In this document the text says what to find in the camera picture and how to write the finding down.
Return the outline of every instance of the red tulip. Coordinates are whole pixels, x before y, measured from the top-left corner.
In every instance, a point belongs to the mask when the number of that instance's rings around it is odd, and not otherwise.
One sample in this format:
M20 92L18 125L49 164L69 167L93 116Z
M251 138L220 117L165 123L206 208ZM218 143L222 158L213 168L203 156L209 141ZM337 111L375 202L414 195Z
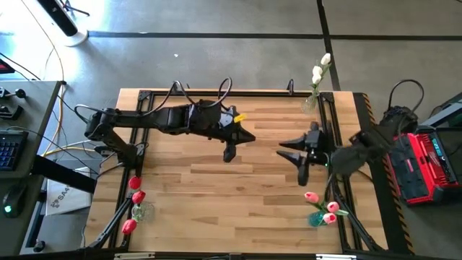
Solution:
M135 220L126 220L122 226L122 233L125 235L132 233L136 228L136 224Z
M140 204L143 202L144 197L146 196L146 193L144 191L137 191L133 194L131 197L131 200L135 204Z
M131 177L130 181L128 181L128 185L130 186L130 189L139 189L141 186L141 179L139 177Z

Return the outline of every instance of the desk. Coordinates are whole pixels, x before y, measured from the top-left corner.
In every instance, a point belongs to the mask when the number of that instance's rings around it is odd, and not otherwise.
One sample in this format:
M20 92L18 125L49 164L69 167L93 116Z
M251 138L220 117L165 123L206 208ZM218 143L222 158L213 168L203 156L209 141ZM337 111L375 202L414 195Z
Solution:
M139 91L122 89L117 108L134 110ZM341 138L348 144L360 130L354 95L335 92L334 98ZM129 251L340 253L337 225L307 224L315 209L305 203L303 194L323 193L326 169L311 167L308 185L299 187L293 165L276 155L282 149L280 141L298 138L311 121L320 121L318 109L310 115L300 110L303 100L228 97L225 105L236 105L238 112L247 114L243 127L257 138L239 145L229 164L222 162L224 145L216 140L151 130L141 188L155 214L152 222L142 222L134 231ZM185 103L184 97L171 97L166 106ZM128 140L130 129L116 130ZM110 160L103 169L115 163ZM367 166L362 170L370 173ZM113 216L121 173L114 170L98 181L85 230L87 241L96 239ZM359 220L387 248L374 185L360 175L353 175L351 183ZM349 223L346 227L351 234Z
M0 129L9 126L21 126L45 133L45 128L50 118L51 110L56 100L60 84L58 82L0 82L0 86L10 92L21 88L26 92L26 99L11 97L9 100L0 100L2 105L24 108L21 116L16 121L0 120ZM15 171L0 171L0 197L3 199L9 188L19 182L20 178L26 178L27 198L25 208L18 218L6 218L0 213L0 256L11 256L19 253L24 240L27 227L35 208L35 203L43 183L41 175L31 175L30 170L34 163L42 138L37 134L30 133L27 137L27 145L23 151L21 161Z

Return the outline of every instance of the pink tulip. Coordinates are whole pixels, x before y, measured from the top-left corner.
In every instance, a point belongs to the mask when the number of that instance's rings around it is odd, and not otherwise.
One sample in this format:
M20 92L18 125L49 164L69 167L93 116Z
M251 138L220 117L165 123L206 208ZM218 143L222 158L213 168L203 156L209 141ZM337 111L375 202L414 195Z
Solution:
M329 202L329 204L327 204L327 210L330 212L330 213L335 213L337 210L340 209L340 206L337 202L333 201L333 202Z
M319 202L319 196L314 192L305 193L305 199L310 203L318 203Z
M325 213L323 216L323 220L327 224L331 224L337 221L337 216L334 213Z

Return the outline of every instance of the keyboard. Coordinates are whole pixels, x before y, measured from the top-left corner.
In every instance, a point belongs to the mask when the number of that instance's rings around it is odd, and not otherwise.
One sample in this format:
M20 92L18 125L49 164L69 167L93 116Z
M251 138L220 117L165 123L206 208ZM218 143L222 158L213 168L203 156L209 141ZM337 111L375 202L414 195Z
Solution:
M0 131L0 170L14 170L27 140L26 131Z

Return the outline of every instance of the tulip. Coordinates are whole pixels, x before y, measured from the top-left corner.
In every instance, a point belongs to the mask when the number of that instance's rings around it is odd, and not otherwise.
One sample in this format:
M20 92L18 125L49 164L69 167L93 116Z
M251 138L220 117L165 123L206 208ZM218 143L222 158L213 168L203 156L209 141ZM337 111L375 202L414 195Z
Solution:
M327 65L329 64L329 62L331 62L331 54L330 53L326 53L324 55L324 57L321 59L321 64L322 65Z
M139 187L141 186L141 178L136 176L131 177L130 181L128 181L128 185L130 186L130 189L139 189Z
M337 221L337 216L334 213L325 213L323 216L323 220L325 223L331 224Z
M313 81L313 84L318 84L319 82L321 82L322 77L319 74L315 74L313 75L313 78L311 80Z
M136 220L126 220L122 226L122 233L128 235L136 228Z
M329 204L327 204L327 210L330 212L330 213L335 213L337 210L340 209L340 206L337 202L333 201L333 202L330 202Z
M131 197L131 200L135 204L140 204L143 202L144 197L146 196L146 193L144 191L137 191L133 194Z
M313 68L313 76L314 75L322 75L323 74L323 69L319 66L314 66Z
M307 202L310 202L310 203L318 203L319 202L319 196L314 192L305 193L305 199L307 200Z

